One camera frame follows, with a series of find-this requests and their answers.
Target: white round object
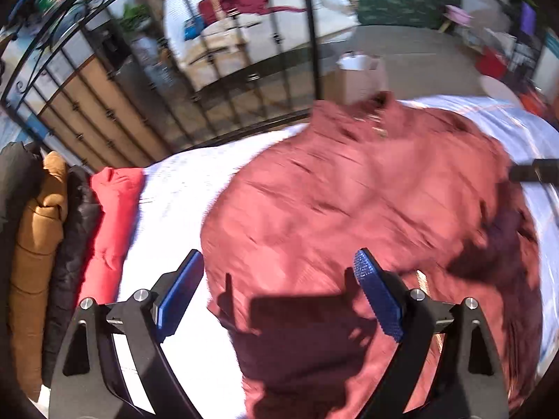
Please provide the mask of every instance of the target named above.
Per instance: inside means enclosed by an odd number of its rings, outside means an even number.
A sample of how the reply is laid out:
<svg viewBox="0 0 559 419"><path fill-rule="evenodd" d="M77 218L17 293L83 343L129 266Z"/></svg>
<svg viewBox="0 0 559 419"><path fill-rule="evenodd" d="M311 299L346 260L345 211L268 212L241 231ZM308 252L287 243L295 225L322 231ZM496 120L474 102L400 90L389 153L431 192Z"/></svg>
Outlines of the white round object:
<svg viewBox="0 0 559 419"><path fill-rule="evenodd" d="M482 75L480 77L480 85L484 89L487 96L497 100L506 100L523 108L521 100L513 91L503 82L490 77L489 75Z"/></svg>

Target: bed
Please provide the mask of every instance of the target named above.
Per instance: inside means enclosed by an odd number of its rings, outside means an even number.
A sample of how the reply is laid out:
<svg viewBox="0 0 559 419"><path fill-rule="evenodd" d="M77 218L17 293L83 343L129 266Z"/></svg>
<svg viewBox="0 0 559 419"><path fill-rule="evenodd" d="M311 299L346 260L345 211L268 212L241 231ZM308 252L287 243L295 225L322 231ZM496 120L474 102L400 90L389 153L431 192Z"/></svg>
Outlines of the bed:
<svg viewBox="0 0 559 419"><path fill-rule="evenodd" d="M515 162L559 157L559 133L544 120L488 97L434 96L404 102L409 106L453 110L473 120L501 141ZM174 155L144 170L146 186L138 221L124 264L118 300L152 285L177 268L190 249L200 250L199 232L212 203L243 165L259 152L304 128L298 124L228 145ZM559 197L551 186L523 185L526 203L536 222L540 244L543 335L540 375L554 356L559 332ZM200 283L176 334L162 348L175 375L206 419L235 419L245 414L244 392L233 346L215 317L206 309L209 292ZM134 403L152 411L145 396L125 336L115 336L119 363ZM220 392L220 401L213 394Z"/></svg>
<svg viewBox="0 0 559 419"><path fill-rule="evenodd" d="M197 10L200 1L202 0L189 0L194 11ZM349 0L312 0L312 3L319 43L348 39L353 29L359 25ZM306 7L304 0L270 0L270 5L290 6L301 10ZM198 59L205 52L200 37L184 40L184 22L192 16L184 0L165 1L164 30L170 50L178 66L190 78L194 88L200 90L216 81L218 77L207 58ZM251 17L250 14L241 14L239 19L242 22L246 17L258 20L258 24L242 29L247 41L247 54L253 64L277 55L277 46L273 39L275 30L272 17L274 16L280 27L280 35L283 38L281 46L284 52L304 47L309 41L305 12L280 11L256 18ZM202 34L210 36L214 31L211 25ZM230 34L237 36L236 30L231 30ZM215 55L215 60L221 77L248 66L244 54L239 49L219 51Z"/></svg>

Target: maroon cloth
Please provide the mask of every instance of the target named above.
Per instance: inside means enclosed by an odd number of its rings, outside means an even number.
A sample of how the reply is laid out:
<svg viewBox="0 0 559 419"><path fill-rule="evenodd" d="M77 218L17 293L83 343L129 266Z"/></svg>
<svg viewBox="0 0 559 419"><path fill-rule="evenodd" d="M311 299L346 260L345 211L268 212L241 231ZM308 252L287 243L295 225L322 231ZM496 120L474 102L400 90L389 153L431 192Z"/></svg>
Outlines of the maroon cloth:
<svg viewBox="0 0 559 419"><path fill-rule="evenodd" d="M235 10L241 14L269 14L278 11L290 11L292 13L304 13L305 9L294 8L293 6L273 6L268 7L268 0L219 0L222 5L223 12ZM198 3L198 11L202 14L206 25L217 22L217 17L213 11L211 0L202 0Z"/></svg>
<svg viewBox="0 0 559 419"><path fill-rule="evenodd" d="M317 102L306 130L241 169L201 237L209 309L230 330L249 419L353 419L375 389L396 344L350 269L361 247L409 288L423 272L438 301L476 298L509 405L521 403L542 306L536 234L509 164L468 119L382 94ZM409 409L439 355L434 339Z"/></svg>

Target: purple object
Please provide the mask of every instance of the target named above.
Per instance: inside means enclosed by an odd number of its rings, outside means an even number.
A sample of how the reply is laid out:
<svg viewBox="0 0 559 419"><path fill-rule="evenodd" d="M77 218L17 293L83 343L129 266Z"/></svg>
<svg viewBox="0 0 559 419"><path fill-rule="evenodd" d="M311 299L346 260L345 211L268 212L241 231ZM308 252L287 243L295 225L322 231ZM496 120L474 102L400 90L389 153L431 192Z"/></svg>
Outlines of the purple object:
<svg viewBox="0 0 559 419"><path fill-rule="evenodd" d="M522 2L521 30L529 36L536 33L536 11L526 2Z"/></svg>

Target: gray carpet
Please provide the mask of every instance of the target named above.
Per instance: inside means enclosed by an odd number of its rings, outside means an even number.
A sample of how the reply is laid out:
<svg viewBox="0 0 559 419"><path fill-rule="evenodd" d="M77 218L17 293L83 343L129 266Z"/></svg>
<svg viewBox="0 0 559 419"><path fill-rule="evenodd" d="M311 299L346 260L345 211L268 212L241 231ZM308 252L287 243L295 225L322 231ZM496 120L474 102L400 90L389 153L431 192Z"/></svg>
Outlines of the gray carpet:
<svg viewBox="0 0 559 419"><path fill-rule="evenodd" d="M384 56L390 89L398 99L485 95L474 66L477 53L456 36L426 28L358 27L350 40L321 47L328 56L322 61L323 71L331 71L335 59L350 50Z"/></svg>

